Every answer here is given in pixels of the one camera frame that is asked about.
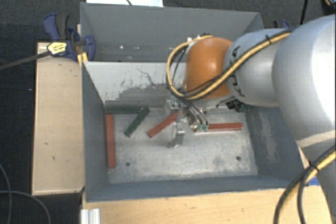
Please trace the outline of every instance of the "blue clamp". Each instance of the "blue clamp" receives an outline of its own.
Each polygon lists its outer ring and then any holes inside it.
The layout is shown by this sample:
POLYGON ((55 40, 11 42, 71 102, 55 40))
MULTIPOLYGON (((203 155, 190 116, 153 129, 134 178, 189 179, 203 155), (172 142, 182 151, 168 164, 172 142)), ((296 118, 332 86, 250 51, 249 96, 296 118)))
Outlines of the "blue clamp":
POLYGON ((73 27, 67 27, 69 15, 51 13, 43 19, 43 27, 45 32, 51 37, 51 41, 62 41, 67 44, 67 52, 62 55, 70 60, 77 61, 78 52, 76 47, 80 46, 82 52, 87 52, 88 60, 92 61, 96 44, 92 35, 85 36, 81 41, 80 35, 73 27))

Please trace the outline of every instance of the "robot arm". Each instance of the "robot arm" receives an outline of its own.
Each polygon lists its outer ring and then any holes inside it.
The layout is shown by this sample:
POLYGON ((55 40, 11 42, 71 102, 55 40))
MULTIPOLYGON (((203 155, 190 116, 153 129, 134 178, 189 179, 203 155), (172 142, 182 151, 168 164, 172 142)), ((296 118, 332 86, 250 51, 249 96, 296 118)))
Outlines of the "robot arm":
MULTIPOLYGON (((228 49, 224 67, 251 44, 279 31, 265 29, 238 38, 228 49)), ((315 160, 335 144, 335 15, 304 24, 260 51, 226 84, 245 104, 279 106, 298 146, 315 160)), ((336 222, 335 161, 318 180, 336 222)))

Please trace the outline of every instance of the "wooden block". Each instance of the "wooden block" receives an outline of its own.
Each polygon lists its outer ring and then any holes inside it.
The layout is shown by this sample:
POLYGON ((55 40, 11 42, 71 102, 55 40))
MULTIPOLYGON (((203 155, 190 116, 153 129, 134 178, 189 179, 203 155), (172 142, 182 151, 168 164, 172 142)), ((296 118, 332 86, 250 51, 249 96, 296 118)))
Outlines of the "wooden block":
POLYGON ((113 125, 113 115, 105 115, 105 125, 106 125, 106 139, 107 139, 107 155, 108 155, 108 165, 109 168, 116 167, 116 149, 114 144, 114 125, 113 125))
MULTIPOLYGON (((274 209, 283 189, 144 200, 86 203, 83 209, 100 209, 101 224, 251 224, 273 223, 274 209)), ((307 223, 331 224, 328 205, 319 186, 305 188, 307 223)), ((280 217, 281 224, 298 224, 296 196, 280 217)))
POLYGON ((172 124, 178 115, 178 111, 174 112, 173 114, 171 114, 168 118, 166 118, 165 120, 163 120, 162 122, 160 122, 158 125, 156 125, 154 128, 150 129, 147 132, 147 135, 152 138, 155 135, 157 135, 158 133, 160 133, 163 129, 165 129, 167 126, 169 126, 170 124, 172 124))
POLYGON ((213 123, 209 124, 209 131, 240 131, 243 129, 243 124, 241 122, 231 122, 231 123, 213 123))

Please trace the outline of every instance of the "wooden panel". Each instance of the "wooden panel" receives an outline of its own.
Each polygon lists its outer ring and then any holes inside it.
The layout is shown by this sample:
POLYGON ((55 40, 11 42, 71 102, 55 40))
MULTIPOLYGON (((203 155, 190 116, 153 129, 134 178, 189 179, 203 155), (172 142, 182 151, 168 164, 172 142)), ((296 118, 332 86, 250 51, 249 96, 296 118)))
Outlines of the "wooden panel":
MULTIPOLYGON (((193 197, 83 203, 83 209, 100 208, 101 224, 222 224, 272 223, 282 189, 193 197)), ((303 196, 307 223, 330 224, 327 202, 318 186, 303 196)), ((298 224, 294 197, 280 223, 298 224)))
MULTIPOLYGON (((38 44, 38 53, 48 43, 38 44)), ((84 186, 80 69, 66 58, 37 61, 33 195, 80 192, 84 186)))

